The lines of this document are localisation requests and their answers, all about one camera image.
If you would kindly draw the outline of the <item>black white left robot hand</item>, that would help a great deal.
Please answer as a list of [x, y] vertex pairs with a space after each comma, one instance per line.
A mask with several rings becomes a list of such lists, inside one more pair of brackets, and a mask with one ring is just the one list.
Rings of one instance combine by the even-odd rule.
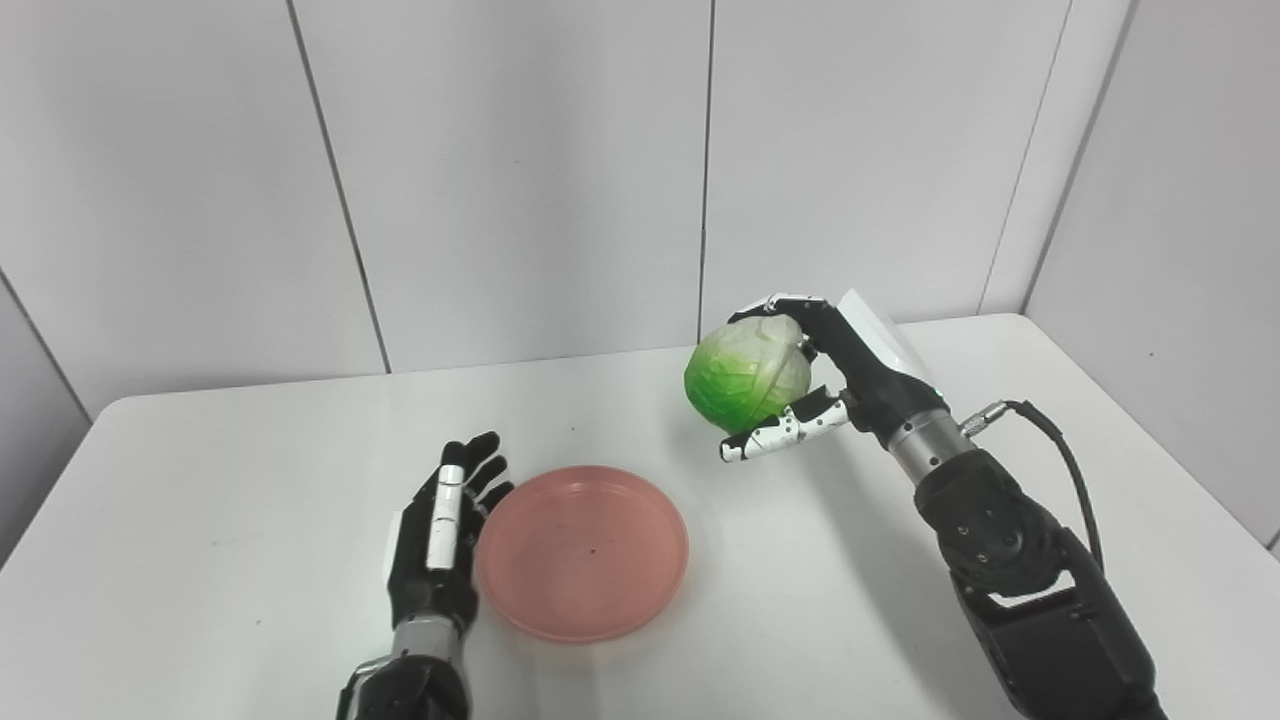
[[[468, 442], [451, 441], [440, 464], [399, 515], [396, 551], [388, 571], [392, 625], [419, 615], [452, 620], [463, 635], [475, 623], [479, 597], [474, 562], [480, 534], [497, 506], [515, 489], [506, 475], [500, 436], [489, 430]], [[434, 539], [436, 496], [454, 487], [458, 509], [452, 539]]]

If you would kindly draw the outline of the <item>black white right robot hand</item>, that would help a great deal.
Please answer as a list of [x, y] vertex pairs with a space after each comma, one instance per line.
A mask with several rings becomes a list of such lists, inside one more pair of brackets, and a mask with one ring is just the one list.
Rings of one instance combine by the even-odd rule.
[[845, 387], [814, 389], [750, 430], [719, 445], [726, 462], [794, 447], [846, 424], [873, 434], [913, 482], [974, 448], [897, 327], [856, 290], [838, 304], [796, 293], [773, 293], [735, 313], [788, 316], [814, 354], [831, 360]]

